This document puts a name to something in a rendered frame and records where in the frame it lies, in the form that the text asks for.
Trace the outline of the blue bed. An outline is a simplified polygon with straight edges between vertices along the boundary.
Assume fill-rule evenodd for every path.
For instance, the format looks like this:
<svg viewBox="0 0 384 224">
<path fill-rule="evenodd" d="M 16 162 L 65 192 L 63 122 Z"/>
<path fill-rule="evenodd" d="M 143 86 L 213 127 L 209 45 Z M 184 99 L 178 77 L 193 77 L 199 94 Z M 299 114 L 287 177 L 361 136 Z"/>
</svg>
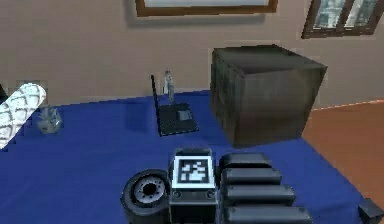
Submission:
<svg viewBox="0 0 384 224">
<path fill-rule="evenodd" d="M 198 131 L 159 136 L 150 97 L 62 106 L 63 126 L 53 135 L 31 118 L 0 152 L 0 224 L 126 224 L 120 195 L 132 175 L 166 168 L 180 147 L 209 148 L 216 157 L 233 152 L 207 92 L 176 99 L 189 103 Z M 361 224 L 361 194 L 305 140 L 259 150 L 314 224 Z"/>
</svg>

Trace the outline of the black open laptop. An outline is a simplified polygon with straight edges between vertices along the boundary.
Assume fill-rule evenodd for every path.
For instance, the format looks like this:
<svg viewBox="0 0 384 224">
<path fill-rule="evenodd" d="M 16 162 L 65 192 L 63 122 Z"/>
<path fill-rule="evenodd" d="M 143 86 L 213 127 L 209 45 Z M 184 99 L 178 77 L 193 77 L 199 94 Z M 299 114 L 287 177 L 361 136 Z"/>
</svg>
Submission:
<svg viewBox="0 0 384 224">
<path fill-rule="evenodd" d="M 198 130 L 188 103 L 160 105 L 156 90 L 155 77 L 151 78 L 158 134 L 163 136 L 196 132 Z"/>
</svg>

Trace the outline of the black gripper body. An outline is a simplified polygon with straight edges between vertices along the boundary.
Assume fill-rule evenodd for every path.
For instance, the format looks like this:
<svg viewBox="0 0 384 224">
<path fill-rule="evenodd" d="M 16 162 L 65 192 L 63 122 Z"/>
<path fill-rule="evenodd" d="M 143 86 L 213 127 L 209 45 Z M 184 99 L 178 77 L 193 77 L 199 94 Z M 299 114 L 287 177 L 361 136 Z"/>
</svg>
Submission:
<svg viewBox="0 0 384 224">
<path fill-rule="evenodd" d="M 128 224 L 169 224 L 169 192 L 165 170 L 146 169 L 133 175 L 120 197 Z"/>
</svg>

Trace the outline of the dark grey box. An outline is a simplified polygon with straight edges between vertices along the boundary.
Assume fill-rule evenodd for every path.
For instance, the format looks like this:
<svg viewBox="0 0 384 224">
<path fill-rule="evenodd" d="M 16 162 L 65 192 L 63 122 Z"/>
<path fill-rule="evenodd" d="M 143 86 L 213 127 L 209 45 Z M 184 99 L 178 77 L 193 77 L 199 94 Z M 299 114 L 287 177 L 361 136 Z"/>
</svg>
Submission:
<svg viewBox="0 0 384 224">
<path fill-rule="evenodd" d="M 212 112 L 235 148 L 299 138 L 326 71 L 275 44 L 216 48 Z"/>
</svg>

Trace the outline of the clear glass vase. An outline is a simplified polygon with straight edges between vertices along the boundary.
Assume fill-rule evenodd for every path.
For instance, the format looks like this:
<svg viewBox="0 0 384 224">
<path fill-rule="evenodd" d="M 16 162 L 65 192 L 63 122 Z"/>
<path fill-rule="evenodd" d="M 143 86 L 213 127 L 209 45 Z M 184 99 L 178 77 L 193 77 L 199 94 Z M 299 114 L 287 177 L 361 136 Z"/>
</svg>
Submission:
<svg viewBox="0 0 384 224">
<path fill-rule="evenodd" d="M 62 118 L 57 108 L 44 107 L 40 111 L 37 126 L 43 134 L 57 133 L 62 127 Z"/>
</svg>

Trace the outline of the dark brown framed window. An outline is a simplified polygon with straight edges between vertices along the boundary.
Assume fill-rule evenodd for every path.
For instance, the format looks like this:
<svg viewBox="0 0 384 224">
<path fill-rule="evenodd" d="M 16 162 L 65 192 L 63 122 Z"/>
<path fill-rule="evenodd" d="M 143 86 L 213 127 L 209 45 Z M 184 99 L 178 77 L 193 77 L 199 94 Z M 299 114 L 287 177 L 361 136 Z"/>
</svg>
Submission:
<svg viewBox="0 0 384 224">
<path fill-rule="evenodd" d="M 302 39 L 373 35 L 384 0 L 311 0 Z"/>
</svg>

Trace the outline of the brown framed picture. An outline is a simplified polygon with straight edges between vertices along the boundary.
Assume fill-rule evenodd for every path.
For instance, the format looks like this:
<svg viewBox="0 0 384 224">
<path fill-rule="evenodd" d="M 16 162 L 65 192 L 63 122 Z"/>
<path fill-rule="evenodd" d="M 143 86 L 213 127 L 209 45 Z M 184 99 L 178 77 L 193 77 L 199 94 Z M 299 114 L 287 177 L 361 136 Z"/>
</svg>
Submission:
<svg viewBox="0 0 384 224">
<path fill-rule="evenodd" d="M 145 0 L 135 0 L 138 17 L 184 16 L 184 15 L 221 15 L 275 13 L 278 0 L 267 0 L 265 5 L 236 6 L 172 6 L 150 7 Z"/>
</svg>

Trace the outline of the small black box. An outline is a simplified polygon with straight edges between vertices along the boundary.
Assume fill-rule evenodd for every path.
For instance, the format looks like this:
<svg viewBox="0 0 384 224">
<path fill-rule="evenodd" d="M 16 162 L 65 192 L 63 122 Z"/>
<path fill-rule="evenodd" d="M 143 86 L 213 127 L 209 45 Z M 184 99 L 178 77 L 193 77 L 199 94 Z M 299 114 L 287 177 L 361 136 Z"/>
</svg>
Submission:
<svg viewBox="0 0 384 224">
<path fill-rule="evenodd" d="M 358 211 L 363 224 L 379 224 L 384 218 L 384 210 L 371 198 L 365 198 L 358 205 Z"/>
</svg>

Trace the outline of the white quilted pillow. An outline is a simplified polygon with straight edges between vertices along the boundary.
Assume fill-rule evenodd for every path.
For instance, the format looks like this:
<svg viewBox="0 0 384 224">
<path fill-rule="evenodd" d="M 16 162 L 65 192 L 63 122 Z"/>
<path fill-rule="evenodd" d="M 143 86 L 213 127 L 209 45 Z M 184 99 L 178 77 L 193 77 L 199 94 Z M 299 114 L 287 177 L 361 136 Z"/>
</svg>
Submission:
<svg viewBox="0 0 384 224">
<path fill-rule="evenodd" d="M 0 150 L 3 150 L 46 99 L 43 87 L 21 85 L 0 104 Z"/>
</svg>

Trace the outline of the clear glass bottle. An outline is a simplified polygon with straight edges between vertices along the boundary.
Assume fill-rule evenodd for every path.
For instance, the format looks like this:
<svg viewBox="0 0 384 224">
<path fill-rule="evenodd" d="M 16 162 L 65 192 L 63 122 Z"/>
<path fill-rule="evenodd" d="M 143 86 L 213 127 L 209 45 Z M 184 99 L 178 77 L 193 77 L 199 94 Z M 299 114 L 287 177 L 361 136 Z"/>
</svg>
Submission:
<svg viewBox="0 0 384 224">
<path fill-rule="evenodd" d="M 163 92 L 168 97 L 169 102 L 174 103 L 174 84 L 169 69 L 165 70 Z"/>
</svg>

